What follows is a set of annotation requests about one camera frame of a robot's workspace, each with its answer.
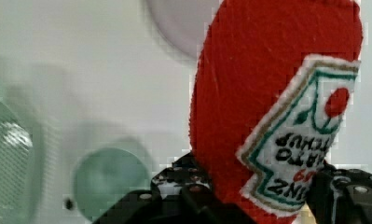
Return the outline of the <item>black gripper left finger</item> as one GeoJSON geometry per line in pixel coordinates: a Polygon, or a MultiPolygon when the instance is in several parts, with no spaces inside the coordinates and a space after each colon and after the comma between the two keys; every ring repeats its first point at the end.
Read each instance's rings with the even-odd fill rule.
{"type": "Polygon", "coordinates": [[[194,155],[187,153],[155,175],[151,179],[150,188],[165,199],[168,196],[179,195],[182,187],[193,184],[211,189],[212,179],[196,162],[194,155]]]}

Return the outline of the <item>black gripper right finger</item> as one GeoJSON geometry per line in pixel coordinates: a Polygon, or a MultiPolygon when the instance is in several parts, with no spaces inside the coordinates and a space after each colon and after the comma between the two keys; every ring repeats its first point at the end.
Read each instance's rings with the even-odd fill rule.
{"type": "Polygon", "coordinates": [[[372,224],[372,174],[327,163],[312,179],[307,205],[317,224],[372,224]]]}

